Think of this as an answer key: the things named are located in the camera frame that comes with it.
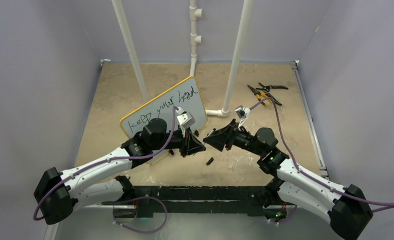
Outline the black metal whiteboard stand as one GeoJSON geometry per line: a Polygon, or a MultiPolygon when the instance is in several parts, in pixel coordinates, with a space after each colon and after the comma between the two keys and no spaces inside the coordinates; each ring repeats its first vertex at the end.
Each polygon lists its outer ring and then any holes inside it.
{"type": "Polygon", "coordinates": [[[169,150],[179,149],[182,157],[194,155],[206,150],[206,147],[195,138],[190,129],[185,130],[185,135],[183,135],[180,129],[175,130],[166,148],[169,150]]]}

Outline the black marker cap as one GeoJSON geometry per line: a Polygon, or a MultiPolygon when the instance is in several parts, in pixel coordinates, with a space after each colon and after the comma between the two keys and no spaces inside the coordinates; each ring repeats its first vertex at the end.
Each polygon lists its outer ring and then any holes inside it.
{"type": "Polygon", "coordinates": [[[207,166],[210,165],[213,161],[214,161],[214,158],[211,157],[211,158],[209,159],[209,161],[206,163],[206,165],[207,165],[207,166]]]}

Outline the yellow framed whiteboard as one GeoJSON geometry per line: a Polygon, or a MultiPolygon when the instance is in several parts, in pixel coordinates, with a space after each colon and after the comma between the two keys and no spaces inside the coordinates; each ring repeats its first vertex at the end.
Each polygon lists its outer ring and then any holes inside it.
{"type": "Polygon", "coordinates": [[[194,77],[179,82],[120,120],[120,127],[129,137],[121,147],[134,157],[132,168],[156,160],[172,150],[166,147],[173,131],[179,129],[174,107],[181,107],[192,114],[196,122],[188,129],[193,134],[207,123],[194,77]]]}

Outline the black whiteboard marker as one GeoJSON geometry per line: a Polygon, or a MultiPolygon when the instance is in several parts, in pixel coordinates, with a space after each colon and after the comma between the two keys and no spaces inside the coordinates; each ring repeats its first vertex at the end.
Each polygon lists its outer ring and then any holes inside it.
{"type": "Polygon", "coordinates": [[[213,129],[206,135],[206,137],[211,136],[215,131],[216,131],[216,128],[213,128],[213,129]]]}

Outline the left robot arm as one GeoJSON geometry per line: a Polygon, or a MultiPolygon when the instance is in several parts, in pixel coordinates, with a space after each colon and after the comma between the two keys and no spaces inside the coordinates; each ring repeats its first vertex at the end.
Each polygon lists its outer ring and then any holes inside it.
{"type": "Polygon", "coordinates": [[[34,191],[37,206],[33,219],[53,225],[89,205],[110,201],[126,205],[136,201],[134,187],[125,176],[105,183],[100,181],[134,169],[165,150],[178,149],[182,157],[205,151],[204,144],[191,131],[192,124],[188,115],[182,114],[168,130],[165,120],[154,118],[103,157],[67,170],[47,169],[34,191]]]}

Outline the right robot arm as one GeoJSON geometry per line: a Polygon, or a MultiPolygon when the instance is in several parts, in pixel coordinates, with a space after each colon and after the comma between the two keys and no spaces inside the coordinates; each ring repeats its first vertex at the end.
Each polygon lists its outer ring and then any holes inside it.
{"type": "Polygon", "coordinates": [[[324,219],[344,240],[358,239],[373,217],[369,205],[356,200],[365,200],[359,187],[345,187],[295,166],[293,159],[276,146],[278,139],[271,128],[262,127],[252,135],[232,120],[203,141],[219,151],[236,146],[260,157],[260,169],[273,176],[265,186],[265,207],[278,202],[297,205],[324,219]]]}

